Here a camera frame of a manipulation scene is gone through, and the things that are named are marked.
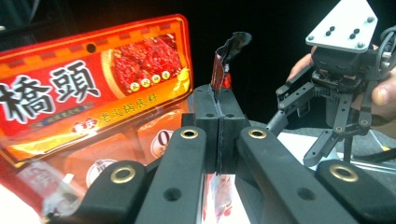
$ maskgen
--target finger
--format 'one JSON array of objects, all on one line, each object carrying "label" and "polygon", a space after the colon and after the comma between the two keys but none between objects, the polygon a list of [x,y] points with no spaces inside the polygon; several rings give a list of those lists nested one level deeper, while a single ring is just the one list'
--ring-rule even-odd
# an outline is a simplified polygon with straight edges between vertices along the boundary
[{"label": "finger", "polygon": [[375,105],[396,103],[396,68],[389,72],[388,79],[374,88],[372,98]]},{"label": "finger", "polygon": [[295,75],[297,75],[303,68],[307,67],[311,63],[311,54],[306,54],[300,61],[298,61],[290,70],[290,74],[288,76],[287,81],[292,79]]}]

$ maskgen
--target black background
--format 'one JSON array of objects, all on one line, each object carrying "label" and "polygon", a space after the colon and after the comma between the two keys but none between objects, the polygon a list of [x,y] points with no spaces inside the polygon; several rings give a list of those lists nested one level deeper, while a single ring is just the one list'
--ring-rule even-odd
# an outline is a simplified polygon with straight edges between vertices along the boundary
[{"label": "black background", "polygon": [[[64,26],[53,29],[68,32],[52,30],[52,34],[59,35],[42,33],[36,41],[169,14],[184,15],[190,26],[195,87],[210,82],[214,52],[233,32],[251,33],[251,43],[234,59],[231,72],[233,91],[243,111],[250,119],[260,122],[268,122],[275,114],[276,88],[285,82],[292,66],[309,52],[305,37],[338,3],[336,0],[61,2],[58,7],[65,15]],[[374,37],[374,43],[378,44],[380,33],[396,24],[396,1],[368,2],[379,18]]]}]

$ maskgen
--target red packet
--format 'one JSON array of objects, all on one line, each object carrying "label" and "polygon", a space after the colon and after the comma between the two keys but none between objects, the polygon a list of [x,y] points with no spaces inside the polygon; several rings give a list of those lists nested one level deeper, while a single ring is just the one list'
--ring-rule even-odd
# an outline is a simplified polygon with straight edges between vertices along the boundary
[{"label": "red packet", "polygon": [[[0,52],[0,74],[0,184],[37,213],[66,215],[61,206],[112,162],[152,161],[145,124],[180,127],[192,92],[188,24],[171,15]],[[53,174],[38,178],[56,179],[48,195],[32,177],[38,166]]]}]

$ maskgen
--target food package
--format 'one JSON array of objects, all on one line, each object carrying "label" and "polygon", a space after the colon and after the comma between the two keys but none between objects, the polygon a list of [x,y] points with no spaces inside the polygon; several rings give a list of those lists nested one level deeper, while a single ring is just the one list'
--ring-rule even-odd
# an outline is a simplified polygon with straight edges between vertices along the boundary
[{"label": "food package", "polygon": [[181,15],[0,52],[0,184],[43,217],[72,214],[109,164],[161,157],[191,67]]}]

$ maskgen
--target human hand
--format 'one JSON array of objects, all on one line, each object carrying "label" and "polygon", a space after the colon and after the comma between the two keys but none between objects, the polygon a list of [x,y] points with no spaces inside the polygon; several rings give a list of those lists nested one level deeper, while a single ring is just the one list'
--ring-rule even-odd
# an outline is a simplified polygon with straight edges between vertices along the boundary
[{"label": "human hand", "polygon": [[[315,47],[312,48],[311,53],[306,54],[291,68],[287,80],[296,76],[307,65],[313,64],[311,55],[314,51]],[[359,95],[353,102],[352,107],[360,109],[361,99],[362,95]],[[387,120],[396,119],[396,67],[374,88],[372,92],[372,101],[372,114]]]}]

